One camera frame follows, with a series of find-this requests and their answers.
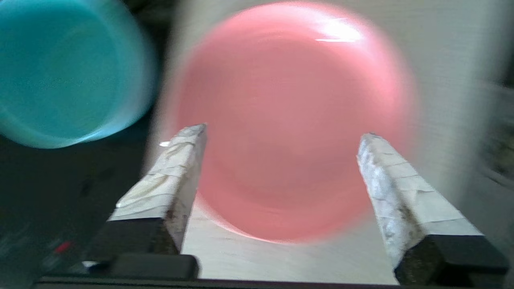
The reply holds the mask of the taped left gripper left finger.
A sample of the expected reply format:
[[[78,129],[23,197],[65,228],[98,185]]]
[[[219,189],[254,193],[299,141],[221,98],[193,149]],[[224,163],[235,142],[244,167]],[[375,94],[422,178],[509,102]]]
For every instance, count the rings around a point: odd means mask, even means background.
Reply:
[[[179,254],[198,188],[205,123],[181,129],[121,199],[82,257],[108,263],[122,254]]]

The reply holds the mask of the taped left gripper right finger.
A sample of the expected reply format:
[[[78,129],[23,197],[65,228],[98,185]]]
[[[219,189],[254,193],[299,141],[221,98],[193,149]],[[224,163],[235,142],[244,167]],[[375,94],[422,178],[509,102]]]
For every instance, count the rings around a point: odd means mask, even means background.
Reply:
[[[357,163],[402,287],[508,287],[509,261],[384,138],[362,135]]]

